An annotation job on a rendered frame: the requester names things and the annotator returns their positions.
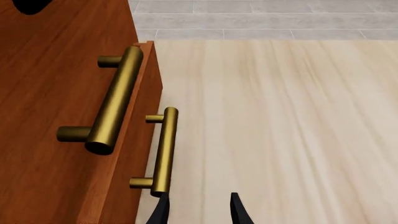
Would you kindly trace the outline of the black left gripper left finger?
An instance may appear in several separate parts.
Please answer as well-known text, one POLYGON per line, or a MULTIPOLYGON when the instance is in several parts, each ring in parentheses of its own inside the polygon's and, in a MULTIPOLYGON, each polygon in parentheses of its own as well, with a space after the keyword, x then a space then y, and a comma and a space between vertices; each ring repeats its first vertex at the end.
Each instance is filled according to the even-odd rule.
POLYGON ((168 224, 170 199, 168 193, 162 193, 146 224, 168 224))

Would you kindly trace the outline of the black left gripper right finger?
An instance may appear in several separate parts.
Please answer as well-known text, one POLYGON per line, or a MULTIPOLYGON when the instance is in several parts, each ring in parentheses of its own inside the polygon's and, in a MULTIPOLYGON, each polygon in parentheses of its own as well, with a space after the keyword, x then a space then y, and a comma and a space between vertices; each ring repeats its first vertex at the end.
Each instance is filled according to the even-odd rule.
POLYGON ((254 224, 254 222, 251 220, 251 217, 247 213, 238 193, 231 193, 229 206, 232 224, 254 224))

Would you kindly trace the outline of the wooden cabinet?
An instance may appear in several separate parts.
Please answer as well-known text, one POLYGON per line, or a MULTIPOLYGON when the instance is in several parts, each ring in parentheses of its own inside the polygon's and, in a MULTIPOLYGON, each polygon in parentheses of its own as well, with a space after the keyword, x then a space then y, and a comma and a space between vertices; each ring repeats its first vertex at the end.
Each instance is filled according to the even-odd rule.
POLYGON ((0 82, 12 69, 37 69, 35 61, 94 45, 119 50, 136 40, 127 0, 53 0, 26 16, 0 0, 0 82))

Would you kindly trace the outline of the black rounded object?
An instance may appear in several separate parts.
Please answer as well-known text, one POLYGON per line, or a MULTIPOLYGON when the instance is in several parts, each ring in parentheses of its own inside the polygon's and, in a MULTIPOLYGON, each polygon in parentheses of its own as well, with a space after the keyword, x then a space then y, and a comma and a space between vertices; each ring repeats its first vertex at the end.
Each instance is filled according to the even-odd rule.
POLYGON ((42 11, 52 0, 12 0, 14 7, 26 15, 34 15, 42 11))

